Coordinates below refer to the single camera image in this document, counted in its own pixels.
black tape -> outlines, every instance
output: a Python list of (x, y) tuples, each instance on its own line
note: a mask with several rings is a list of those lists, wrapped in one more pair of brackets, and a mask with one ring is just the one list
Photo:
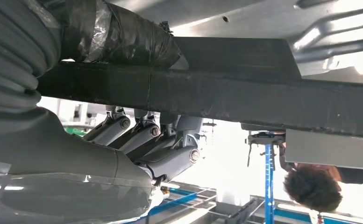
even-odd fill
[(101, 0), (40, 1), (63, 22), (61, 59), (169, 68), (181, 58), (170, 33), (122, 7)]

blue metal post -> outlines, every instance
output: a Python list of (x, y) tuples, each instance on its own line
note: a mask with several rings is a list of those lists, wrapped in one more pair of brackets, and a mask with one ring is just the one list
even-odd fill
[(273, 162), (271, 145), (265, 145), (265, 224), (274, 223)]

green object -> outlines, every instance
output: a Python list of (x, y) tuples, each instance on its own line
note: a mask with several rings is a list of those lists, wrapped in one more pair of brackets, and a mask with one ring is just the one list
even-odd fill
[(78, 129), (78, 128), (75, 128), (75, 127), (65, 127), (64, 130), (69, 133), (69, 134), (76, 134), (76, 135), (79, 135), (79, 136), (84, 136), (86, 135), (86, 132)]

steel frame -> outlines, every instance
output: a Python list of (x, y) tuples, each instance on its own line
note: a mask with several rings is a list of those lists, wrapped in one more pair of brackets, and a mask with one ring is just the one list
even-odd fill
[(40, 78), (38, 90), (49, 97), (363, 137), (363, 84), (268, 77), (61, 63)]

curly dark hair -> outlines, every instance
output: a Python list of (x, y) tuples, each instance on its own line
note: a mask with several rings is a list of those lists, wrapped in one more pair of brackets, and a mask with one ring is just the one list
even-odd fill
[(288, 173), (283, 185), (292, 200), (318, 212), (332, 212), (342, 201), (337, 182), (325, 170), (300, 167)]

